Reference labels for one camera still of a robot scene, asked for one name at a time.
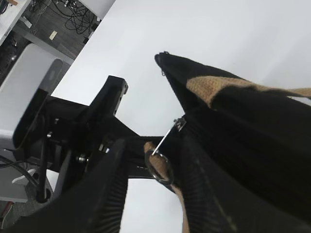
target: desk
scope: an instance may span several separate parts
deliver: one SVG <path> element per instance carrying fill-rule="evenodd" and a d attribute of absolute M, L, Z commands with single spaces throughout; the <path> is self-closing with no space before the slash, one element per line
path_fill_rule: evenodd
<path fill-rule="evenodd" d="M 16 6 L 8 5 L 6 11 L 0 15 L 0 45 L 4 42 L 18 19 L 21 17 L 31 0 L 16 0 Z"/>
<path fill-rule="evenodd" d="M 310 8 L 308 0 L 117 0 L 54 95 L 90 104 L 108 75 L 125 78 L 117 117 L 141 135 L 164 135 L 183 111 L 154 61 L 161 51 L 259 84 L 310 87 Z M 147 182 L 130 181 L 121 232 L 181 232 L 176 200 Z"/>

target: floor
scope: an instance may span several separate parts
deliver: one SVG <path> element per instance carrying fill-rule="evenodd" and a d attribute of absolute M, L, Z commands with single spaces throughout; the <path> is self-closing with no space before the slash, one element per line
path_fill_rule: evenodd
<path fill-rule="evenodd" d="M 58 9 L 53 3 L 49 4 L 43 14 L 40 14 L 40 11 L 31 13 L 31 7 L 32 3 L 28 6 L 23 16 L 32 23 L 32 27 L 30 29 L 27 28 L 21 21 L 19 21 L 17 25 L 34 34 L 36 37 L 68 57 L 75 59 L 84 47 L 85 44 L 83 41 L 89 36 L 89 33 L 85 32 L 84 34 L 77 34 L 76 31 L 68 30 L 65 27 L 67 19 L 61 17 Z M 62 2 L 58 2 L 57 7 L 62 12 L 71 14 L 71 11 L 64 7 Z M 57 34 L 54 39 L 51 40 L 50 36 L 54 31 L 57 32 Z"/>
<path fill-rule="evenodd" d="M 28 32 L 34 34 L 39 39 L 43 40 L 47 44 L 51 45 L 55 49 L 64 53 L 68 57 L 75 59 L 82 48 L 84 47 L 84 40 L 89 36 L 89 32 L 86 31 L 84 34 L 77 34 L 76 31 L 68 30 L 65 27 L 66 19 L 61 18 L 54 4 L 50 4 L 45 11 L 31 13 L 30 4 L 23 14 L 31 23 L 32 27 L 29 29 L 26 25 L 19 21 L 17 25 L 27 30 Z M 68 9 L 64 7 L 62 2 L 57 3 L 57 7 L 63 11 L 68 12 Z M 57 32 L 53 40 L 50 39 L 52 32 Z M 17 42 L 23 47 L 26 46 L 29 42 L 24 38 L 15 35 L 12 32 L 12 35 L 16 37 Z M 63 73 L 68 70 L 69 66 L 64 65 Z M 35 191 L 31 186 L 27 186 L 26 192 L 28 194 L 29 200 L 27 203 L 15 203 L 12 210 L 8 214 L 4 222 L 4 228 L 11 226 L 21 217 L 26 217 L 31 215 L 33 212 L 37 211 L 39 208 L 42 208 L 45 204 L 39 204 L 35 201 Z M 0 201 L 0 213 L 4 210 L 7 202 Z"/>

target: black cable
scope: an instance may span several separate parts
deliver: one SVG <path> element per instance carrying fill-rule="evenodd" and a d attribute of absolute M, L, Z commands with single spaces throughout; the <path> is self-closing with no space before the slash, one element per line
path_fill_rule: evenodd
<path fill-rule="evenodd" d="M 1 168 L 11 167 L 14 164 L 20 164 L 20 163 L 26 163 L 26 164 L 30 164 L 30 165 L 34 165 L 34 166 L 39 166 L 38 164 L 34 164 L 34 163 L 30 163 L 30 162 L 19 160 L 19 161 L 15 161 L 15 162 L 12 162 L 12 163 L 9 163 L 9 164 L 0 164 L 0 169 Z"/>
<path fill-rule="evenodd" d="M 91 33 L 91 26 L 95 19 L 95 15 L 93 14 L 93 17 L 91 19 L 90 16 L 91 11 L 87 9 L 85 6 L 83 5 L 78 6 L 75 1 L 69 1 L 67 3 L 66 10 L 71 11 L 70 15 L 70 13 L 63 12 L 63 10 L 61 10 L 53 0 L 52 2 L 56 7 L 56 9 L 59 11 L 59 13 L 53 10 L 51 6 L 48 6 L 44 2 L 44 0 L 36 0 L 36 2 L 49 7 L 50 10 L 59 15 L 61 18 L 66 19 L 65 22 L 66 29 L 76 31 L 77 34 L 84 34 L 86 31 L 88 31 L 89 34 Z"/>
<path fill-rule="evenodd" d="M 11 167 L 12 165 L 14 164 L 20 164 L 20 163 L 23 163 L 24 161 L 15 161 L 15 162 L 12 162 L 12 163 L 9 163 L 9 164 L 0 164 L 0 168 L 7 168 L 7 167 Z"/>
<path fill-rule="evenodd" d="M 21 166 L 14 164 L 14 162 L 10 159 L 7 159 L 5 157 L 3 157 L 2 155 L 0 155 L 0 161 L 6 163 L 6 164 L 11 164 L 11 167 L 14 167 L 17 171 L 19 171 L 22 175 L 25 176 L 25 178 L 27 180 L 29 180 L 29 182 L 37 187 L 38 186 L 38 182 L 25 170 L 23 169 Z"/>
<path fill-rule="evenodd" d="M 2 15 L 6 11 L 8 5 L 9 3 L 7 0 L 0 0 L 0 15 Z"/>
<path fill-rule="evenodd" d="M 41 142 L 41 152 L 40 152 L 40 167 L 39 167 L 39 184 L 37 186 L 37 196 L 36 200 L 39 203 L 45 203 L 47 201 L 46 192 L 45 192 L 45 183 L 47 177 L 47 168 L 48 168 L 48 155 L 47 155 L 47 138 L 46 138 L 46 119 L 44 115 L 42 118 L 42 142 Z"/>

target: bolt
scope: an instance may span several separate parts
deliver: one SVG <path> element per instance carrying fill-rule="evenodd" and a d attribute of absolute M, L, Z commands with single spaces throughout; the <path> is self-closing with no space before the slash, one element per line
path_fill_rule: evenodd
<path fill-rule="evenodd" d="M 47 134 L 47 138 L 51 138 L 51 137 L 52 137 L 52 134 L 53 134 L 53 132 L 50 131 L 50 132 Z"/>
<path fill-rule="evenodd" d="M 79 157 L 76 158 L 77 162 L 80 164 L 83 164 L 85 162 L 88 162 L 88 158 L 86 158 L 85 154 L 81 154 Z"/>

